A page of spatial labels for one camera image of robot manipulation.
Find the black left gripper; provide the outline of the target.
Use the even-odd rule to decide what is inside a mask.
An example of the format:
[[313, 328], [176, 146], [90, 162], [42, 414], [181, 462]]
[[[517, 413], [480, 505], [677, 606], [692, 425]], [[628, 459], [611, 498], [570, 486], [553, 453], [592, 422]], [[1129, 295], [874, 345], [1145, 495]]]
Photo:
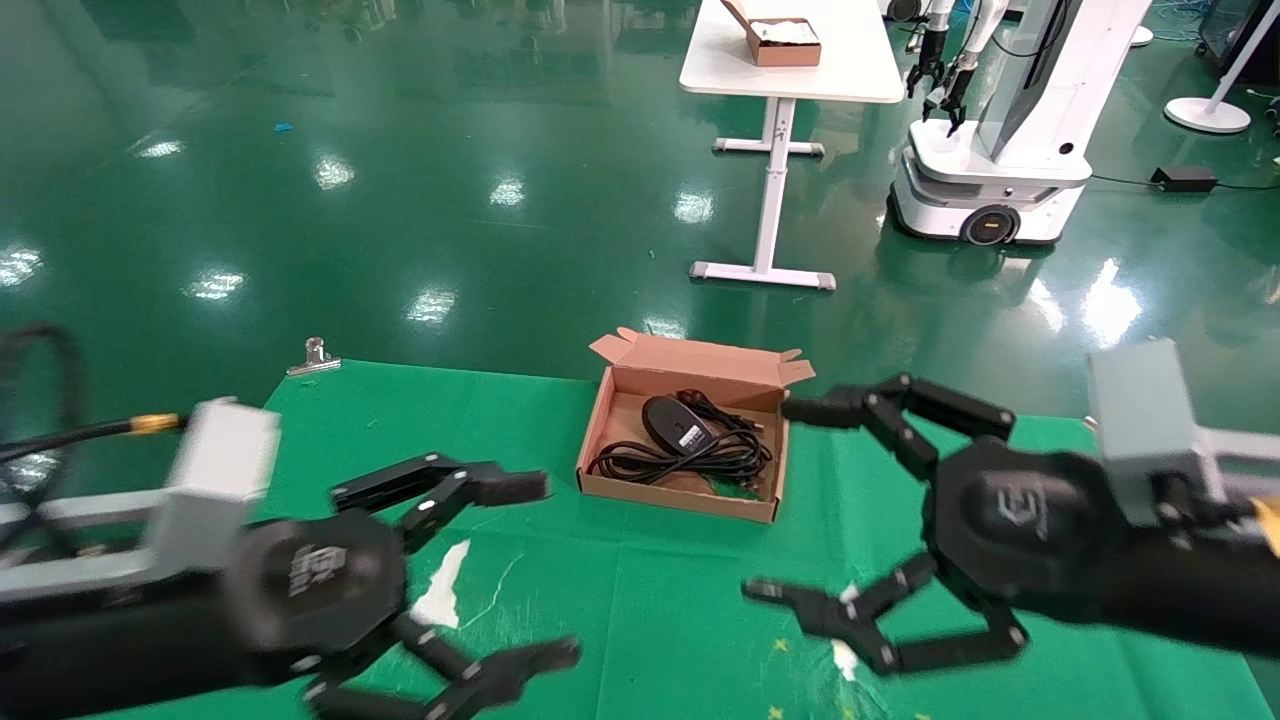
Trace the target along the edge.
[[[280, 685], [326, 664], [362, 667], [404, 607], [406, 555], [470, 506], [535, 503], [545, 471], [426, 454], [330, 488], [342, 512], [259, 521], [216, 571], [3, 602], [3, 716], [73, 719], [241, 687]], [[397, 532], [370, 514], [410, 502]], [[538, 675], [575, 667], [576, 638], [468, 657], [410, 615], [389, 637], [445, 682], [429, 701], [319, 676], [316, 719], [474, 719], [521, 700]]]

